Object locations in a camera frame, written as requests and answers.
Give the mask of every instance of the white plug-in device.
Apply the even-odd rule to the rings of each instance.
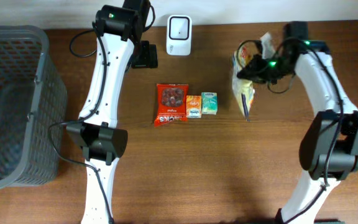
[[[189,55],[191,52],[191,27],[189,16],[172,15],[167,21],[167,53]]]

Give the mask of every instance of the mesh basket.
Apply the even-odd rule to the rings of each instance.
[[[0,27],[0,188],[56,177],[47,128],[64,119],[67,91],[48,49],[48,37],[36,27]],[[62,128],[53,140],[59,149]]]

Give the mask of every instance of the small green box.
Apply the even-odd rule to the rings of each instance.
[[[203,107],[201,109],[203,114],[216,114],[218,112],[218,95],[216,93],[202,93]]]

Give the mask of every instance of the small orange box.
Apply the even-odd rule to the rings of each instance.
[[[186,96],[186,117],[201,118],[201,96]]]

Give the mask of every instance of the wood grain surface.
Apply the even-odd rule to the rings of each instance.
[[[298,150],[313,112],[299,79],[274,95],[256,86],[250,122],[232,95],[229,58],[240,41],[269,31],[275,45],[284,23],[195,26],[191,55],[165,51],[166,28],[143,36],[157,44],[158,68],[130,70],[119,100],[119,127],[128,130],[126,153],[114,179],[112,209],[117,223],[232,223],[273,218],[290,198],[301,174]],[[311,22],[310,36],[326,40],[334,67],[358,107],[358,21]],[[82,109],[95,57],[68,51],[80,30],[47,30],[50,56],[67,86],[66,119]],[[78,39],[75,50],[96,47],[94,34]],[[189,94],[218,93],[216,116],[154,128],[156,83],[188,83]],[[285,88],[288,79],[275,88]],[[82,161],[64,134],[62,153]],[[41,187],[0,190],[0,223],[79,223],[85,209],[86,171],[60,162],[53,182]],[[358,223],[358,172],[328,197],[318,219]]]

